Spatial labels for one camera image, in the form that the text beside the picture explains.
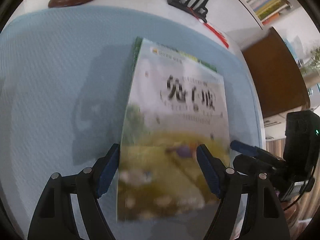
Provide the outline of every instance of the book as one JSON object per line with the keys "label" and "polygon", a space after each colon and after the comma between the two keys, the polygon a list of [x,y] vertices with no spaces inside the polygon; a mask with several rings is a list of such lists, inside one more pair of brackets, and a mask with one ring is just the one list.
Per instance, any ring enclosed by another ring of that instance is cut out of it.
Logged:
{"label": "book", "polygon": [[218,204],[196,160],[205,144],[229,165],[223,77],[184,52],[138,38],[120,146],[118,220]]}

